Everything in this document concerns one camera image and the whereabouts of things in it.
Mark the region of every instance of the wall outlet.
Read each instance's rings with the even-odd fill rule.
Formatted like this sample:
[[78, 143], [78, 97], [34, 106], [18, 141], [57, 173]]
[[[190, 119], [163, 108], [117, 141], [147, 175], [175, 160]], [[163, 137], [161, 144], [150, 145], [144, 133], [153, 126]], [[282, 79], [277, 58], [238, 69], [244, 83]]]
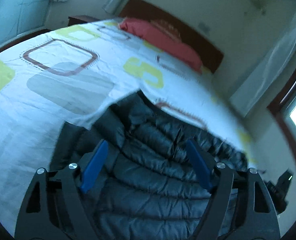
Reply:
[[206, 35], [209, 35], [209, 33], [210, 33], [210, 27], [209, 27], [207, 24], [205, 24], [204, 22], [200, 22], [200, 23], [198, 24], [198, 28], [199, 28], [203, 33], [205, 33]]

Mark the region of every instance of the brown square outline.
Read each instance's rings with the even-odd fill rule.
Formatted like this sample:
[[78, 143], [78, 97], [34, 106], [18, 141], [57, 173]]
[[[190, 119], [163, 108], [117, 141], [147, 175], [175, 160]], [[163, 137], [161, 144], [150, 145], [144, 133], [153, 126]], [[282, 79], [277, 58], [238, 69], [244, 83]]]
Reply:
[[162, 68], [164, 68], [164, 69], [170, 71], [171, 73], [173, 73], [173, 74], [175, 74], [175, 75], [177, 75], [177, 76], [183, 78], [184, 80], [190, 81], [189, 78], [185, 77], [185, 76], [182, 75], [181, 73], [178, 73], [177, 71], [175, 71], [174, 69], [171, 69], [170, 67], [168, 67], [168, 66], [165, 65], [165, 64], [161, 64], [161, 63], [160, 63], [160, 56], [159, 56], [159, 55], [156, 56], [156, 61], [157, 61], [157, 64], [158, 64], [160, 67], [162, 67]]
[[169, 109], [171, 111], [175, 111], [175, 112], [177, 112], [177, 113], [179, 113], [179, 114], [181, 114], [181, 115], [183, 115], [185, 117], [188, 117], [189, 119], [192, 119], [192, 120], [198, 122], [201, 125], [203, 130], [208, 130], [206, 122], [204, 122], [201, 118], [199, 118], [199, 117], [197, 117], [197, 116], [195, 116], [193, 114], [190, 114], [188, 112], [185, 112], [182, 109], [176, 108], [176, 107], [172, 106], [170, 103], [168, 103], [167, 101], [163, 101], [162, 99], [159, 99], [155, 103], [155, 106], [160, 108], [160, 109], [162, 107], [164, 107], [164, 108], [167, 108], [167, 109]]
[[[38, 62], [38, 61], [36, 61], [36, 60], [34, 60], [34, 59], [32, 59], [32, 58], [29, 57], [29, 54], [30, 54], [31, 52], [33, 52], [33, 51], [35, 51], [35, 50], [37, 50], [37, 49], [40, 49], [40, 48], [42, 48], [42, 47], [45, 47], [45, 46], [47, 46], [48, 44], [50, 44], [50, 43], [52, 43], [52, 42], [54, 42], [54, 41], [62, 41], [62, 42], [66, 43], [66, 44], [68, 44], [68, 45], [70, 45], [70, 46], [72, 46], [72, 47], [75, 47], [75, 48], [77, 48], [77, 49], [80, 49], [80, 50], [86, 51], [86, 52], [88, 52], [89, 54], [92, 55], [92, 58], [91, 58], [90, 60], [88, 60], [87, 62], [83, 63], [81, 66], [79, 66], [79, 67], [76, 68], [75, 70], [71, 70], [71, 71], [68, 71], [68, 72], [60, 72], [60, 71], [56, 71], [56, 70], [54, 70], [54, 69], [52, 69], [52, 68], [50, 68], [50, 67], [48, 67], [48, 66], [45, 66], [45, 65], [43, 65], [42, 63], [40, 63], [40, 62]], [[27, 60], [28, 62], [31, 62], [32, 64], [34, 64], [34, 65], [36, 65], [36, 66], [38, 66], [38, 67], [40, 67], [40, 68], [43, 68], [44, 70], [48, 70], [49, 72], [51, 72], [51, 73], [53, 73], [53, 74], [55, 74], [55, 75], [58, 75], [58, 76], [72, 76], [72, 75], [75, 75], [75, 74], [79, 73], [81, 70], [83, 70], [84, 68], [86, 68], [87, 66], [89, 66], [89, 65], [90, 65], [92, 62], [94, 62], [96, 59], [98, 59], [98, 55], [97, 55], [96, 53], [90, 51], [90, 50], [84, 49], [84, 48], [82, 48], [82, 47], [80, 47], [80, 46], [74, 45], [74, 44], [69, 43], [69, 42], [67, 42], [67, 41], [60, 40], [60, 39], [52, 39], [52, 40], [48, 41], [47, 43], [44, 43], [44, 44], [42, 44], [42, 45], [40, 45], [40, 46], [37, 46], [37, 47], [35, 47], [35, 48], [33, 48], [33, 49], [30, 49], [30, 50], [26, 51], [26, 52], [23, 54], [23, 58], [24, 58], [25, 60]]]
[[[97, 31], [99, 31], [99, 32], [101, 32], [101, 33], [103, 33], [103, 34], [106, 34], [105, 32], [101, 31], [101, 29], [108, 29], [108, 30], [110, 30], [110, 31], [112, 31], [112, 32], [114, 32], [114, 33], [117, 33], [114, 29], [109, 29], [109, 28], [107, 28], [106, 26], [99, 26], [99, 28], [97, 28]], [[112, 37], [113, 39], [116, 39], [116, 40], [119, 40], [119, 41], [127, 41], [127, 40], [130, 40], [130, 39], [131, 39], [130, 35], [128, 35], [128, 34], [126, 34], [126, 33], [117, 33], [117, 34], [121, 34], [121, 35], [125, 36], [126, 39], [123, 40], [123, 39], [116, 38], [116, 37], [113, 37], [113, 36], [111, 36], [111, 37]]]

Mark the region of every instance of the black puffer jacket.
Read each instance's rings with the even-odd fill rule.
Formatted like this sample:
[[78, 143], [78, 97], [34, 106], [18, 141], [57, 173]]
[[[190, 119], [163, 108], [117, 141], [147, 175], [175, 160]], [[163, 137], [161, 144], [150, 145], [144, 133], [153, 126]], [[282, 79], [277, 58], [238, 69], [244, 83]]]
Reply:
[[[109, 154], [95, 186], [81, 196], [101, 239], [176, 240], [193, 238], [209, 200], [186, 152], [194, 138], [204, 151], [245, 171], [245, 155], [207, 131], [156, 108], [142, 92], [114, 104], [86, 130], [66, 123], [51, 162], [59, 170], [91, 152], [101, 139]], [[232, 194], [221, 233], [230, 226]]]

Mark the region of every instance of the wooden headboard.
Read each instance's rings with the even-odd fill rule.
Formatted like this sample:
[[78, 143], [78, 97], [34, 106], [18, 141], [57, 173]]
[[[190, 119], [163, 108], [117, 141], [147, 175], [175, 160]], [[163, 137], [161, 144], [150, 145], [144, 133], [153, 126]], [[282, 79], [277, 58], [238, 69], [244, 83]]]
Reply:
[[119, 16], [146, 21], [165, 20], [171, 23], [180, 32], [182, 41], [190, 45], [200, 55], [204, 66], [210, 69], [212, 73], [218, 69], [223, 60], [224, 54], [197, 31], [168, 12], [143, 0], [129, 0]]

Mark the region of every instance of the gray rounded square pattern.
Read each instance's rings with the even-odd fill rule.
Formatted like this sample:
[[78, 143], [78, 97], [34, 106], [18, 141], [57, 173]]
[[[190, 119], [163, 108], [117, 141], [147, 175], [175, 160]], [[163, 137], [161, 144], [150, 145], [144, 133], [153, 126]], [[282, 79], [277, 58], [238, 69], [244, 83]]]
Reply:
[[[60, 44], [60, 46], [62, 45], [70, 46], [67, 43]], [[38, 54], [47, 50], [46, 46], [41, 47]], [[76, 54], [78, 54], [77, 50], [80, 50], [83, 57], [75, 57], [76, 55], [74, 55], [74, 62], [58, 62], [51, 67], [42, 67], [45, 70], [32, 76], [27, 81], [27, 87], [72, 113], [90, 114], [95, 112], [104, 99], [108, 97], [114, 83], [109, 78], [91, 69], [80, 68], [84, 64], [84, 60], [87, 60], [85, 57], [87, 51], [75, 47], [73, 47], [73, 50]]]

